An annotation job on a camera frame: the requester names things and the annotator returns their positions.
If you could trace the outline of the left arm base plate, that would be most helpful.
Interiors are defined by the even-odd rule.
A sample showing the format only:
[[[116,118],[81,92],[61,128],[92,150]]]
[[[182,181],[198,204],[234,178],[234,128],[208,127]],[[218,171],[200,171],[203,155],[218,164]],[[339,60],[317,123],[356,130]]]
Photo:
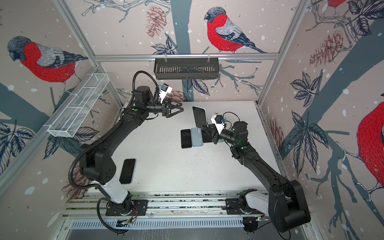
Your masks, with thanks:
[[[130,200],[122,204],[116,204],[108,201],[106,216],[108,217],[122,217],[122,216],[145,216],[148,200]]]

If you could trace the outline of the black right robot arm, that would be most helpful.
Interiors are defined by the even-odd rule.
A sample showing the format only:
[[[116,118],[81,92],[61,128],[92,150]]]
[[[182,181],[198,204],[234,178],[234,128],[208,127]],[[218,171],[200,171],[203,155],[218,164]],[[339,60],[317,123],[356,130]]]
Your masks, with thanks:
[[[278,232],[283,233],[311,221],[303,187],[290,181],[270,167],[248,141],[247,123],[237,121],[230,130],[224,124],[210,124],[212,141],[223,140],[230,146],[232,157],[248,168],[263,184],[267,194],[256,189],[241,192],[241,210],[250,214],[256,210],[272,220]]]

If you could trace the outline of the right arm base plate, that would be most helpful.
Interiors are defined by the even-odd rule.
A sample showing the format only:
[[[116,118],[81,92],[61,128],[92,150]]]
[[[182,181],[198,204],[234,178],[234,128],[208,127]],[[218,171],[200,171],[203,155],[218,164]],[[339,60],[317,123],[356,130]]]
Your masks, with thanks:
[[[258,210],[245,210],[241,207],[239,199],[225,199],[225,205],[222,210],[227,212],[227,215],[264,215]]]

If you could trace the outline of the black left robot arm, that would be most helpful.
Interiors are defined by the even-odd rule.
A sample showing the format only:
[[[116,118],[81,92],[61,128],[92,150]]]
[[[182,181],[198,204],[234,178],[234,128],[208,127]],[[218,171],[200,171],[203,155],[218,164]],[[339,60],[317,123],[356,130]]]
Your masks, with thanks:
[[[172,87],[167,84],[159,86],[154,94],[147,86],[135,89],[132,102],[122,110],[120,120],[99,140],[83,145],[72,165],[79,165],[80,173],[91,181],[88,188],[99,189],[110,203],[123,211],[131,210],[132,197],[116,176],[112,156],[123,140],[148,120],[150,113],[170,118],[183,112],[182,103],[167,98],[171,92]]]

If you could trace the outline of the bare black phone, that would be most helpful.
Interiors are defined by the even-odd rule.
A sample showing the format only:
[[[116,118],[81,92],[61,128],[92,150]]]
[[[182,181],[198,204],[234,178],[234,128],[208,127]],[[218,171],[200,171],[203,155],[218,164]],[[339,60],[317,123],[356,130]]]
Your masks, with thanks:
[[[189,149],[191,147],[192,147],[191,130],[190,129],[181,130],[181,148]]]
[[[193,106],[193,114],[197,128],[204,129],[208,127],[206,111],[204,108]]]

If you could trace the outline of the light blue case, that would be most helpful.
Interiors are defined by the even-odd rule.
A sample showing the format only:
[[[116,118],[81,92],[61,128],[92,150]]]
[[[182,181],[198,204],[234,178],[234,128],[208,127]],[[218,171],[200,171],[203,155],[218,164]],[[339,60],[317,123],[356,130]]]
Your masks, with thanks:
[[[203,146],[203,136],[202,130],[200,128],[192,128],[191,129],[191,140],[192,147],[201,147]]]

